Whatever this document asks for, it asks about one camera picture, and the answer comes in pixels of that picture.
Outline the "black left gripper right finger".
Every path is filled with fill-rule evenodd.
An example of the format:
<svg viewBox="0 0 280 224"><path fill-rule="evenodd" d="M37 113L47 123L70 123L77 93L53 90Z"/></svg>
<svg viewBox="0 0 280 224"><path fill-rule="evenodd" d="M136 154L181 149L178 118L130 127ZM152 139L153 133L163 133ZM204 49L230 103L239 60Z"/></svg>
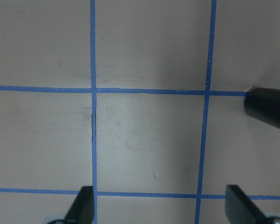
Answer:
<svg viewBox="0 0 280 224"><path fill-rule="evenodd" d="M225 214L230 224L265 224L267 220L238 185L226 186Z"/></svg>

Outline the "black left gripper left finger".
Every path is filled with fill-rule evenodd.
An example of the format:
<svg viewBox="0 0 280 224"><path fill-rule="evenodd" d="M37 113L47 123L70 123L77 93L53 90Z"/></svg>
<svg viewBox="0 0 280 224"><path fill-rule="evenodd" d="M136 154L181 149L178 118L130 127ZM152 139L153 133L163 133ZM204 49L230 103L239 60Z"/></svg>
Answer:
<svg viewBox="0 0 280 224"><path fill-rule="evenodd" d="M94 191L83 186L65 215L66 224L92 224L94 220Z"/></svg>

